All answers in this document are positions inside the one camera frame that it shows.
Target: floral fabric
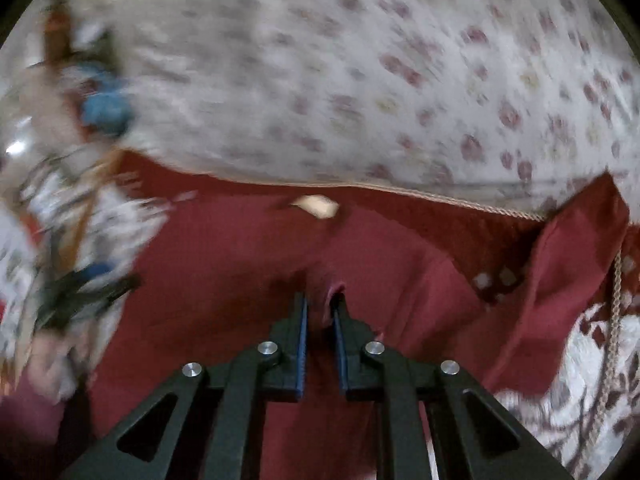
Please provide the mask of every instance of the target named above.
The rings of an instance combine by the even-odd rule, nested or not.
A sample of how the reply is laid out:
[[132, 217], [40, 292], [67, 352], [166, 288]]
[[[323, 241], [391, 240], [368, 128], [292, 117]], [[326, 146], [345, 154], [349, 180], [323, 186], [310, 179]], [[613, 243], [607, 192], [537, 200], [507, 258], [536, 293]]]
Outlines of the floral fabric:
[[640, 72], [598, 0], [110, 1], [165, 163], [526, 209], [609, 168], [640, 214]]
[[562, 357], [558, 375], [548, 392], [536, 399], [503, 391], [497, 398], [513, 415], [580, 480], [595, 480], [620, 450], [624, 439], [640, 419], [640, 295], [638, 245], [630, 245], [623, 260], [620, 347], [614, 359], [614, 381], [605, 404], [604, 423], [583, 468], [576, 471], [577, 450], [584, 446], [595, 415], [602, 385], [602, 369], [609, 337], [610, 304], [594, 303], [575, 323]]

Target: bedspread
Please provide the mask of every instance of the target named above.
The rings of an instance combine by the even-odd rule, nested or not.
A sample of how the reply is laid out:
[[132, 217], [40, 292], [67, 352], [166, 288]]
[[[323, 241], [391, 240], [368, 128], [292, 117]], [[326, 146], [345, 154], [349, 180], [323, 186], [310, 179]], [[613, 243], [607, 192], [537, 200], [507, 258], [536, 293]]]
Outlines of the bedspread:
[[194, 172], [554, 208], [634, 189], [640, 72], [599, 0], [105, 0], [138, 122]]

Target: silver bolt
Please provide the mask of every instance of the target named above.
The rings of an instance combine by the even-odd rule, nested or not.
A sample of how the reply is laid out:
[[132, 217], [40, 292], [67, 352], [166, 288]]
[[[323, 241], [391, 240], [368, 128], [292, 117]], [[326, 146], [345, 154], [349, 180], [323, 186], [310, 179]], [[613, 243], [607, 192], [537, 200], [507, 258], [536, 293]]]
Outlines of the silver bolt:
[[455, 375], [460, 371], [460, 365], [455, 361], [447, 360], [440, 364], [440, 370], [447, 375]]
[[278, 351], [278, 345], [273, 341], [263, 341], [258, 345], [258, 352], [262, 355], [275, 354]]
[[197, 377], [202, 373], [202, 366], [198, 363], [188, 363], [182, 367], [182, 374], [187, 377]]
[[385, 346], [380, 341], [369, 341], [364, 345], [367, 354], [380, 355], [385, 351]]

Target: small beige object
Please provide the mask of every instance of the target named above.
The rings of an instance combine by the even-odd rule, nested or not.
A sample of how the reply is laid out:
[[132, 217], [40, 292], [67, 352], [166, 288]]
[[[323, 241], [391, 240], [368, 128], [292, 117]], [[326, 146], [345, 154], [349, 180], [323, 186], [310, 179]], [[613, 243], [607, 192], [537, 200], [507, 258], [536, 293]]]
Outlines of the small beige object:
[[333, 218], [340, 207], [337, 202], [323, 195], [301, 196], [295, 202], [292, 202], [291, 205], [298, 206], [300, 209], [322, 220]]

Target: maroon fabric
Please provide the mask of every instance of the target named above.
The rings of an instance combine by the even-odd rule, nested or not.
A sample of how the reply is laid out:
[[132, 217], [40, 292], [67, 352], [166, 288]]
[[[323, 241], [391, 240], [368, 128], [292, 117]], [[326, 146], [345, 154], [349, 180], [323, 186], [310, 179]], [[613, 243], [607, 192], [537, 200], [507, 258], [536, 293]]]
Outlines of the maroon fabric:
[[63, 404], [52, 406], [38, 396], [27, 377], [11, 396], [0, 400], [0, 456], [12, 463], [21, 478], [51, 478], [56, 470], [53, 450], [63, 412]]
[[[344, 285], [351, 315], [405, 355], [456, 359], [491, 390], [542, 393], [628, 222], [612, 179], [601, 177], [545, 226], [523, 282], [489, 305], [442, 250], [447, 241], [433, 238], [447, 227], [450, 238], [458, 234], [437, 212], [404, 218], [420, 224], [417, 230], [390, 220], [389, 210], [383, 216], [344, 198], [335, 219], [319, 221], [289, 206], [303, 189], [274, 195], [262, 188], [272, 194], [264, 196], [255, 186], [243, 194], [243, 185], [227, 185], [231, 191], [201, 188], [199, 199], [179, 203], [140, 257], [145, 285], [127, 300], [91, 391], [98, 434], [185, 362], [224, 362], [262, 340], [301, 288], [318, 323], [327, 290]], [[472, 232], [465, 229], [463, 238]], [[373, 464], [369, 430], [370, 406], [342, 400], [334, 359], [312, 336], [305, 399], [268, 409], [262, 477], [366, 473]]]

